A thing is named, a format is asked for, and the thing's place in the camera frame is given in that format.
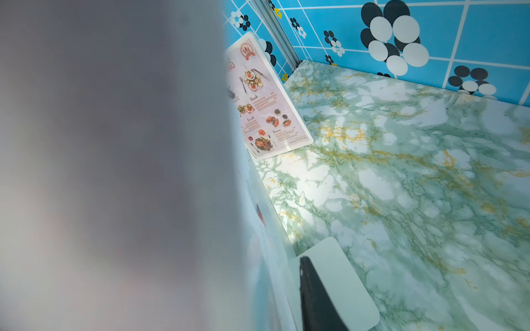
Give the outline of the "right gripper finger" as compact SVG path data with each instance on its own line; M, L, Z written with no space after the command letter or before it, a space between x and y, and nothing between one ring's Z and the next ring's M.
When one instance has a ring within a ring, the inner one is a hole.
M300 299L304 331L348 331L311 259L300 258Z

